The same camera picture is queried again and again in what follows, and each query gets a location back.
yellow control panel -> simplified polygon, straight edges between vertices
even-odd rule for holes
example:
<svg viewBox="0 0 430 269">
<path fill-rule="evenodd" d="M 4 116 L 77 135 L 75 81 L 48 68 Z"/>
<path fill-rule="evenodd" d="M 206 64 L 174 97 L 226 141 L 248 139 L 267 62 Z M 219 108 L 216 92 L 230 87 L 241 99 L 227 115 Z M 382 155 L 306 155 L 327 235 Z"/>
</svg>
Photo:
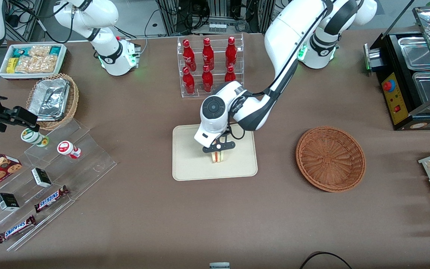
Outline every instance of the yellow control panel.
<svg viewBox="0 0 430 269">
<path fill-rule="evenodd" d="M 389 113 L 393 119 L 394 124 L 400 123 L 402 120 L 406 119 L 409 115 L 406 109 L 406 104 L 402 98 L 401 91 L 399 90 L 398 81 L 396 76 L 392 73 L 386 80 L 381 83 L 383 87 L 384 96 L 386 97 L 387 107 L 389 108 Z"/>
</svg>

red switch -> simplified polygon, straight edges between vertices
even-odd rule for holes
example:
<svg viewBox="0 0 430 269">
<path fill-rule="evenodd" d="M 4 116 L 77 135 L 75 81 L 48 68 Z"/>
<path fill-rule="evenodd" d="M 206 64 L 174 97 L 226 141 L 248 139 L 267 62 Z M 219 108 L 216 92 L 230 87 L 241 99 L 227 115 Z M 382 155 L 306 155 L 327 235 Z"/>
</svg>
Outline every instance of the red switch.
<svg viewBox="0 0 430 269">
<path fill-rule="evenodd" d="M 392 83 L 389 81 L 384 82 L 383 84 L 383 90 L 385 90 L 386 92 L 391 90 L 391 88 L 393 87 Z"/>
</svg>

brown tablecloth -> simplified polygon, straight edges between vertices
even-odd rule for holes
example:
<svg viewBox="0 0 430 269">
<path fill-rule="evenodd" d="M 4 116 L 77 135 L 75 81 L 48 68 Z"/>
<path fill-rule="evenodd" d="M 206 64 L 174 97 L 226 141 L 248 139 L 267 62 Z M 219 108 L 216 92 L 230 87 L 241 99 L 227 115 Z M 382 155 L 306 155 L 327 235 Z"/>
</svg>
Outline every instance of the brown tablecloth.
<svg viewBox="0 0 430 269">
<path fill-rule="evenodd" d="M 297 268 L 318 250 L 354 268 L 430 268 L 430 185 L 417 163 L 430 155 L 430 131 L 392 131 L 376 77 L 363 74 L 362 46 L 379 33 L 346 31 L 326 68 L 300 65 L 255 133 L 256 176 L 194 182 L 172 178 L 172 130 L 198 124 L 202 102 L 180 96 L 176 38 L 151 39 L 140 68 L 121 77 L 100 67 L 89 43 L 68 43 L 75 117 L 119 164 L 18 251 L 0 245 L 0 268 Z M 244 37 L 245 84 L 257 92 L 273 67 L 263 36 Z M 4 105 L 24 105 L 33 85 L 1 79 Z M 351 191 L 320 191 L 295 164 L 297 140 L 322 125 L 363 147 L 367 172 Z M 23 153 L 21 130 L 0 133 L 0 153 Z"/>
</svg>

brown woven basket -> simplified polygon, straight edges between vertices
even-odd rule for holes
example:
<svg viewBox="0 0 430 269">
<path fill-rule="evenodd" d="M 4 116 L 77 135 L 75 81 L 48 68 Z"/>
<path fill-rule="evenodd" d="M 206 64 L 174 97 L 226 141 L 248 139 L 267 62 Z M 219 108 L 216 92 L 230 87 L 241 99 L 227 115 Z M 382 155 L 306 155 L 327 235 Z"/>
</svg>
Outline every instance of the brown woven basket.
<svg viewBox="0 0 430 269">
<path fill-rule="evenodd" d="M 65 116 L 61 121 L 38 121 L 39 126 L 41 126 L 41 129 L 43 130 L 52 131 L 56 127 L 61 126 L 65 123 L 68 123 L 74 117 L 75 111 L 77 109 L 77 102 L 79 101 L 79 89 L 77 88 L 77 85 L 75 84 L 74 80 L 72 80 L 70 76 L 65 74 L 57 74 L 47 78 L 43 78 L 42 80 L 55 80 L 57 78 L 64 78 L 65 80 L 69 81 L 71 84 L 71 87 L 69 89 L 69 96 L 67 97 Z M 36 85 L 34 85 L 34 87 L 32 88 L 31 93 L 29 94 L 29 98 L 26 101 L 26 109 L 29 108 L 29 104 L 31 103 L 32 95 L 34 94 L 35 89 L 36 89 Z"/>
<path fill-rule="evenodd" d="M 329 192 L 354 188 L 366 170 L 358 142 L 347 132 L 329 126 L 303 134 L 296 146 L 296 162 L 311 184 Z"/>
</svg>

red cap bottle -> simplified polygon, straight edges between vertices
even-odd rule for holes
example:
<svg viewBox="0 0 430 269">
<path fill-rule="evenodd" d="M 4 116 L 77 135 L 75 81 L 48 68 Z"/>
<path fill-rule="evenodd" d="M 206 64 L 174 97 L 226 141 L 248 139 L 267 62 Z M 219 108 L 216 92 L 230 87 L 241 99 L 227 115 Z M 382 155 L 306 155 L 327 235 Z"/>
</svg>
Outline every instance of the red cap bottle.
<svg viewBox="0 0 430 269">
<path fill-rule="evenodd" d="M 184 45 L 184 62 L 186 66 L 188 66 L 188 68 L 194 72 L 197 70 L 197 64 L 195 63 L 195 53 L 193 53 L 193 49 L 191 49 L 188 39 L 184 39 L 182 44 Z"/>
<path fill-rule="evenodd" d="M 227 68 L 227 73 L 225 74 L 225 82 L 234 81 L 237 79 L 235 73 L 233 73 L 233 70 L 234 68 L 232 65 Z"/>
<path fill-rule="evenodd" d="M 187 91 L 187 94 L 193 95 L 195 93 L 195 81 L 193 80 L 193 76 L 190 74 L 188 67 L 184 67 L 182 71 L 184 72 L 182 80 L 184 81 L 184 87 Z"/>
<path fill-rule="evenodd" d="M 210 38 L 205 37 L 203 38 L 203 64 L 208 65 L 210 67 L 210 70 L 213 70 L 215 68 L 215 57 L 214 57 L 214 49 L 210 45 Z"/>
<path fill-rule="evenodd" d="M 225 51 L 225 58 L 227 59 L 225 61 L 225 65 L 228 68 L 230 65 L 235 66 L 237 63 L 237 47 L 235 47 L 235 38 L 233 36 L 230 36 L 228 38 L 228 46 Z"/>
<path fill-rule="evenodd" d="M 203 66 L 202 80 L 203 80 L 203 90 L 205 92 L 211 92 L 212 86 L 214 84 L 214 77 L 210 72 L 210 67 L 208 65 Z"/>
</svg>

